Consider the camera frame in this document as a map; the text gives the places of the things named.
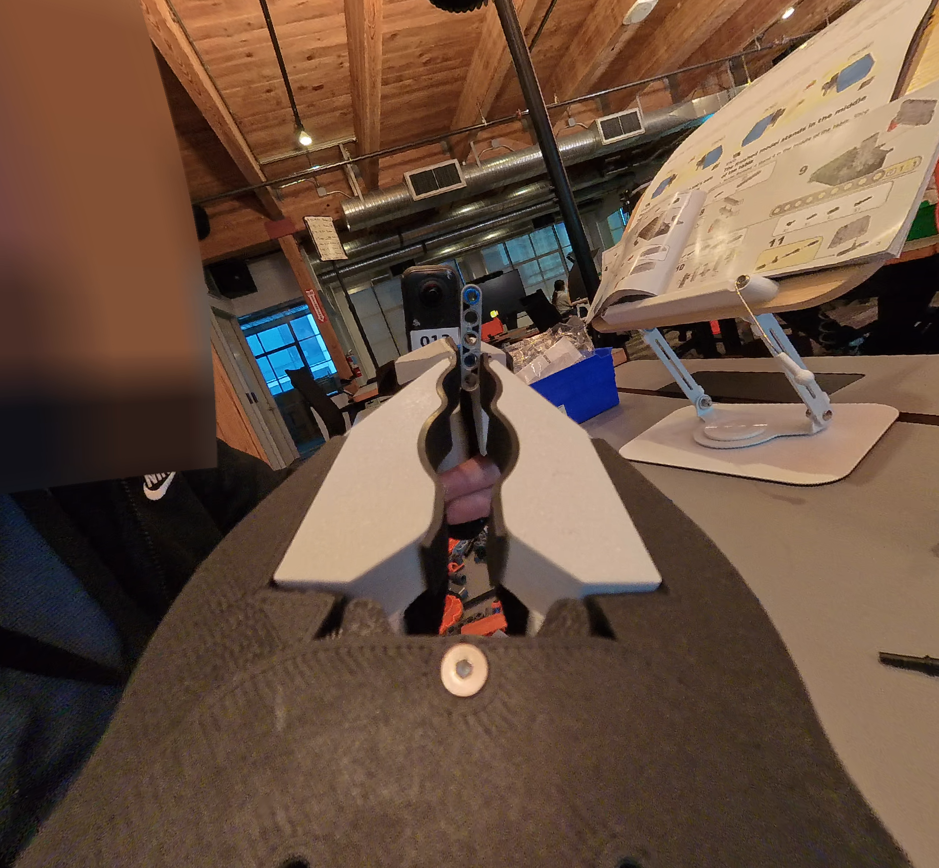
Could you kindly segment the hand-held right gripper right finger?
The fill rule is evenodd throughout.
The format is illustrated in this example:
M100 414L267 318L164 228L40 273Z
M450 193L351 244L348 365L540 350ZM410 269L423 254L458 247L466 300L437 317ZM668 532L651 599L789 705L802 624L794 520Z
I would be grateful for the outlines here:
M659 570L586 430L485 359L487 454L499 469L487 569L508 634L534 634L565 599L656 590Z

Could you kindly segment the grey beam piece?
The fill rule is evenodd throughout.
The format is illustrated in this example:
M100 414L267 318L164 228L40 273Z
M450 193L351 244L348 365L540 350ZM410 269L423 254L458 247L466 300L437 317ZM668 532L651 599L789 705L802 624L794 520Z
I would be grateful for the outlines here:
M483 344L481 333L482 292L476 285L465 285L460 295L459 368L462 406L472 421L479 454L486 452L487 424L480 397L480 368Z

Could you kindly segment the black stand pole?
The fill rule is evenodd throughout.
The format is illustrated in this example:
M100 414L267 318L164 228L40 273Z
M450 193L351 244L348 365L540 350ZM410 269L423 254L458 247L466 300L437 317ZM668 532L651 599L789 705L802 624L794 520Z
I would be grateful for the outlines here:
M513 0L493 0L503 36L510 52L522 96L534 126L534 134L559 204L575 262L581 271L586 294L593 298L599 287L599 276L593 263L590 243L576 203L553 129L545 100L537 80L532 58L522 32Z

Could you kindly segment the black chair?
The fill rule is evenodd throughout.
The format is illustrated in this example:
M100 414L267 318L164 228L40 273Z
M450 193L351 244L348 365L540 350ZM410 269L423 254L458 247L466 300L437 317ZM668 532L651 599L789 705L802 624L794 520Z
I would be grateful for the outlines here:
M288 379L305 402L323 440L346 435L353 426L349 411L339 409L307 368L288 369Z

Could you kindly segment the white hanging sign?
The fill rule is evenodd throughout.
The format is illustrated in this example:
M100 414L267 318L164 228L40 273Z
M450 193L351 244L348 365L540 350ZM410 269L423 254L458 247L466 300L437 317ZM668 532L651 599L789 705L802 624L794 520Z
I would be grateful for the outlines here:
M320 261L337 262L348 259L348 254L342 240L339 238L332 218L328 216L305 216L303 222Z

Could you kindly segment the clear plastic parts bag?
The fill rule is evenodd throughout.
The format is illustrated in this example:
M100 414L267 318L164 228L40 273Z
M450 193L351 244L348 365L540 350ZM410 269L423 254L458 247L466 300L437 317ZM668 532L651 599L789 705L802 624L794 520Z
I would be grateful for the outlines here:
M593 342L582 323L560 323L544 334L504 348L517 378L525 384L546 379L593 356Z

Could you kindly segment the person's left hand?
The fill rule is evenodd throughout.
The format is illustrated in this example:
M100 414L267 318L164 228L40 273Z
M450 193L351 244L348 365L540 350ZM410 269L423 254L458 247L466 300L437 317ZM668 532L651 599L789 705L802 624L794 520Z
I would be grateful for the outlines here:
M448 526L488 519L493 489L500 478L498 466L489 457L470 457L439 476Z

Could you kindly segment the silver air duct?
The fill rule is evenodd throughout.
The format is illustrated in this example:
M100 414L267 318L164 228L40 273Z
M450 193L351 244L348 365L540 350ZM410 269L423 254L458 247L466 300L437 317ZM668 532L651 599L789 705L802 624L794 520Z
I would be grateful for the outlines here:
M598 118L590 127L558 138L561 162L570 168L693 127L720 110L737 93L736 88L726 89L651 112L643 118L641 130L627 131L614 139L604 136L614 116ZM403 181L393 188L347 201L342 204L342 220L347 230L358 231L438 206L459 193L482 193L544 173L546 165L538 146L480 163L463 165L458 160L446 160L405 173Z

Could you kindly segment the white book stand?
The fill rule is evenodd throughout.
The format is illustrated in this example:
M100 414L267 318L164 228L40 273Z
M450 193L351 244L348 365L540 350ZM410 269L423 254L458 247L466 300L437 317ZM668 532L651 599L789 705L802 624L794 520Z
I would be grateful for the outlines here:
M750 272L630 303L592 306L599 332L640 331L687 404L629 439L620 454L631 462L792 486L822 486L844 479L902 416L937 424L934 356L863 357L861 378L832 402L809 370L775 313L814 307L874 275L874 263L828 268L778 283ZM766 345L792 388L789 403L716 402L695 381L667 343L662 328L704 320L744 320Z

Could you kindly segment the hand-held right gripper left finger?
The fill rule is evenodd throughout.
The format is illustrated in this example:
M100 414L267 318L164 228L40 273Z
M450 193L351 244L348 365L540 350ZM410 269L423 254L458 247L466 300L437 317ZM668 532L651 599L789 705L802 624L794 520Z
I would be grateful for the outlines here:
M275 585L368 599L393 627L435 634L448 580L440 465L452 451L457 355L442 355L341 441Z

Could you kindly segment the instruction booklet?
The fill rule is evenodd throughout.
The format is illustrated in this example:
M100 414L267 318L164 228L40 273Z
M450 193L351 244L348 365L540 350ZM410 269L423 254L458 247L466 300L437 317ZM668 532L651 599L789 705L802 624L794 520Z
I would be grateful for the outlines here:
M899 255L937 162L937 0L863 0L675 150L589 321L755 312L781 280Z

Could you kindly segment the pile of plastic building pieces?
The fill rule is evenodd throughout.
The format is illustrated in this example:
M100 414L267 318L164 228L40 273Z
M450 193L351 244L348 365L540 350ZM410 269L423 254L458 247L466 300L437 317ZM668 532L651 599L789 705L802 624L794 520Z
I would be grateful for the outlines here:
M471 538L449 540L447 580L432 606L427 631L441 637L498 638L508 634L500 595L487 565L488 528Z

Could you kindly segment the blue storage bin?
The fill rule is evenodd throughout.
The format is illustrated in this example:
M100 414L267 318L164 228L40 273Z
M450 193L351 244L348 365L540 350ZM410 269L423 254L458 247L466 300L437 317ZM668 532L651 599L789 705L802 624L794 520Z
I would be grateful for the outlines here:
M620 403L613 350L600 347L593 355L532 384L552 405L579 425Z

